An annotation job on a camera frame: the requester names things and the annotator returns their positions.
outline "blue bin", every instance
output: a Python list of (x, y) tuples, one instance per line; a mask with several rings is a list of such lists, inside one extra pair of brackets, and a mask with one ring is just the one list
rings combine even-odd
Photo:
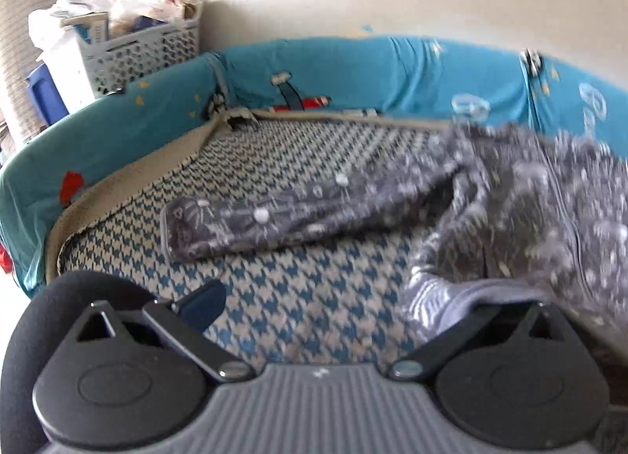
[(28, 92), (31, 102), (48, 126), (52, 126), (55, 122), (63, 119), (68, 114), (68, 109), (57, 86), (52, 80), (52, 76), (48, 71), (48, 66), (42, 64), (35, 71), (30, 73), (26, 79), (28, 82)]

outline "person's leg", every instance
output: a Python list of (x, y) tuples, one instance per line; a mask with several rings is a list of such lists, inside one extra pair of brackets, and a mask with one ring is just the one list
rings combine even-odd
[(29, 303), (15, 327), (0, 380), (0, 451), (34, 454), (46, 442), (33, 409), (35, 382), (59, 343), (94, 300), (114, 309), (139, 309), (153, 299), (123, 278), (80, 271), (62, 275)]

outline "white laundry basket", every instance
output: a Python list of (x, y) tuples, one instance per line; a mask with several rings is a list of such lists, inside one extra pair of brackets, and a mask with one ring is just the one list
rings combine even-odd
[(129, 82), (174, 66), (199, 54), (201, 6), (194, 18), (177, 25), (158, 25), (100, 44), (87, 44), (68, 30), (42, 53), (69, 113)]

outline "houndstooth patterned sheet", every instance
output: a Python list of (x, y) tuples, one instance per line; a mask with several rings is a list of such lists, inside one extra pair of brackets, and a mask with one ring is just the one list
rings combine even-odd
[(365, 123), (261, 121), (211, 140), (201, 152), (75, 234), (61, 272), (90, 269), (129, 278), (156, 295), (183, 296), (208, 277), (227, 306), (206, 337), (255, 368), (265, 362), (375, 362), (414, 349), (399, 307), (410, 226), (293, 248), (167, 264), (159, 214), (179, 195), (241, 199), (419, 149), (427, 134)]

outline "gray ribbed plastic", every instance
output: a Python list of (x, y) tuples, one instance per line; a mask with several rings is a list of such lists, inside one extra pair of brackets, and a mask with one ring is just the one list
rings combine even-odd
[[(128, 452), (497, 454), (505, 451), (452, 426), (422, 386), (386, 380), (372, 365), (268, 365), (253, 381), (219, 387), (199, 417), (184, 430), (160, 443)], [(42, 454), (84, 452), (51, 445)], [(597, 451), (582, 441), (551, 452)]]

